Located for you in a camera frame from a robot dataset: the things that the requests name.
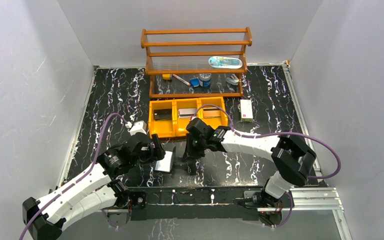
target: marker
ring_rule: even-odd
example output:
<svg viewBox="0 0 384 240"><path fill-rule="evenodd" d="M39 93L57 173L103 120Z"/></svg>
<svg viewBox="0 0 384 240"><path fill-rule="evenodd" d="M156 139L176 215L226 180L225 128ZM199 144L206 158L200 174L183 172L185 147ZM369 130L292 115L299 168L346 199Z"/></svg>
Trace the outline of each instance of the marker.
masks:
<svg viewBox="0 0 384 240"><path fill-rule="evenodd" d="M184 80L183 78L179 77L178 75L176 75L176 74L173 74L173 77L175 77L175 78L179 79L179 80L180 80L180 82L182 82L182 83L184 83L184 84L188 85L189 87L191 86L191 84L190 84L189 82L187 82L187 81L186 81L186 80Z"/></svg>

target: orange plastic container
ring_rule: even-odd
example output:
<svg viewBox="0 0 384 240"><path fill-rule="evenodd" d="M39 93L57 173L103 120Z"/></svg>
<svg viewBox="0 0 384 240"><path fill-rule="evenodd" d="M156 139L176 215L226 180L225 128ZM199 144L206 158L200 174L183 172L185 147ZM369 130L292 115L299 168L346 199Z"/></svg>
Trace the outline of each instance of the orange plastic container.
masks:
<svg viewBox="0 0 384 240"><path fill-rule="evenodd" d="M199 99L200 101L200 107L205 104L213 104L216 105L223 110L226 110L225 108L225 101L222 96L217 97L201 97ZM228 125L228 116L226 116L223 112L220 113L220 116L218 117L211 117L211 118L204 118L204 110L199 110L199 114L201 119L208 125L210 125L213 129L216 129L218 126L227 126Z"/></svg>
<svg viewBox="0 0 384 240"><path fill-rule="evenodd" d="M186 99L176 99L174 100L174 114L177 117L177 124L174 126L176 131L176 137L186 136L186 126L191 121L190 118L179 118L179 109L198 109L201 106L199 98L186 98ZM197 117L202 119L200 113L197 114Z"/></svg>
<svg viewBox="0 0 384 240"><path fill-rule="evenodd" d="M171 120L155 120L154 110L171 109ZM149 102L149 135L158 134L159 138L176 137L174 126L177 125L177 112L175 112L174 100Z"/></svg>

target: marble pattern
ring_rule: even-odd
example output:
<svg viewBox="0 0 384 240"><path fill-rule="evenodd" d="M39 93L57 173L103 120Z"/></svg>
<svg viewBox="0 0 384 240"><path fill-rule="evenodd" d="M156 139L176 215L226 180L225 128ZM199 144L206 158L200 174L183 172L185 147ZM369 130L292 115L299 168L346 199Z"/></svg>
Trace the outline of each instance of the marble pattern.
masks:
<svg viewBox="0 0 384 240"><path fill-rule="evenodd" d="M112 112L126 119L148 122L150 80L143 68L98 69L88 101L75 154L67 180L72 179L92 161L98 145L99 132L105 117ZM162 93L189 93L187 87L158 81ZM226 83L214 82L214 86ZM302 132L285 74L280 65L250 66L243 79L244 99L252 101L253 122L240 122L239 98L225 98L225 107L236 129L252 133L280 131ZM102 146L119 144L129 133L117 118L105 131ZM163 139L167 151L176 146L179 160L185 151L184 139ZM172 173L154 171L153 165L136 165L121 177L128 187L204 187L204 186L262 186L276 171L273 162L245 153L207 151L206 156L187 164L175 164Z"/></svg>

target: robotic arm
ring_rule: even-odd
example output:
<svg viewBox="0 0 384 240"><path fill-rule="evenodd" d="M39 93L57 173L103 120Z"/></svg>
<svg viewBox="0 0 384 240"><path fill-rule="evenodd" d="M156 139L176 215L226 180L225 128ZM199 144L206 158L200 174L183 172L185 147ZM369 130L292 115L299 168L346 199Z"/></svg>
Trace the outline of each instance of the robotic arm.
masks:
<svg viewBox="0 0 384 240"><path fill-rule="evenodd" d="M213 129L199 118L194 118L186 127L184 159L205 156L204 150L213 152L241 152L272 160L278 171L266 182L260 194L245 198L250 207L272 206L286 191L294 186L304 186L316 160L316 153L298 136L282 135L263 138L244 138L229 127Z"/></svg>
<svg viewBox="0 0 384 240"><path fill-rule="evenodd" d="M78 176L46 196L37 200L33 197L26 199L22 204L24 224L55 196L60 195L29 226L33 239L56 240L68 226L103 208L123 208L128 204L144 208L145 193L129 191L117 177L126 174L137 162L149 164L165 158L166 152L158 136L153 134L150 139L145 128L143 121L135 123L129 131L131 137L98 156L95 165L92 163Z"/></svg>

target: wooden rack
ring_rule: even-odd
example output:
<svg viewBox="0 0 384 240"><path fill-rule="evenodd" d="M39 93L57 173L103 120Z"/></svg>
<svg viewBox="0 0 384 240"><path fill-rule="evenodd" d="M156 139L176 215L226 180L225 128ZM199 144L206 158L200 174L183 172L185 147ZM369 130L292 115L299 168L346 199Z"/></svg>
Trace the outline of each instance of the wooden rack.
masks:
<svg viewBox="0 0 384 240"><path fill-rule="evenodd" d="M225 29L174 29L142 30L140 45L146 49L145 73L150 77L150 98L201 98L201 97L242 97L242 82L239 81L238 92L228 93L180 93L155 94L155 75L161 74L235 74L242 80L247 72L245 58L246 46L251 46L253 38L249 27ZM227 51L163 51L151 52L158 47L190 46L238 46L240 50ZM213 68L208 64L210 56L230 56L239 58L243 66L239 69Z"/></svg>

